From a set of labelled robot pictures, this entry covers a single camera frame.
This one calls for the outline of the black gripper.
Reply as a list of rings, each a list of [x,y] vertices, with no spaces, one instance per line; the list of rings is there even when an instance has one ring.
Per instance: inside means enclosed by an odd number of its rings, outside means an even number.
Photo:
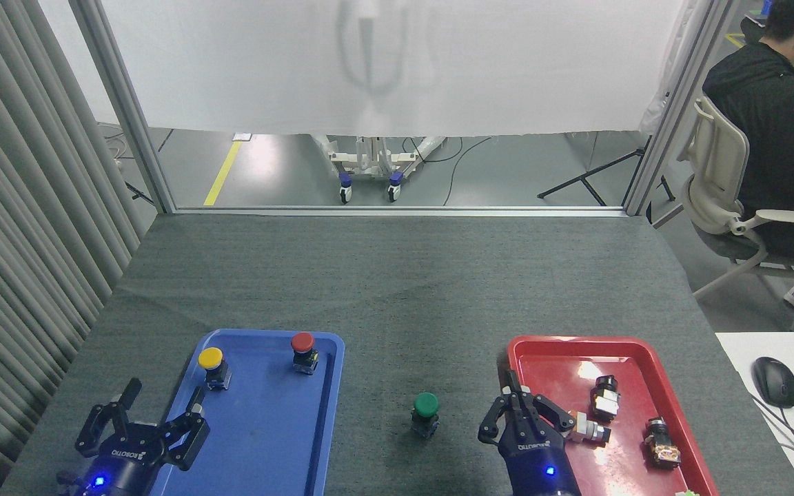
[[[141,389],[141,380],[132,378],[114,401],[90,409],[74,447],[92,463],[83,477],[58,472],[59,495],[147,495],[161,466],[189,471],[210,433],[202,408],[207,389],[195,387],[185,411],[160,426],[128,424]],[[101,440],[109,423],[114,433]]]
[[[504,379],[501,394],[477,430],[477,440],[498,445],[513,495],[582,494],[563,438],[576,427],[576,418],[541,393],[523,389],[516,371],[505,371]],[[498,420],[504,415],[504,431],[497,440]]]

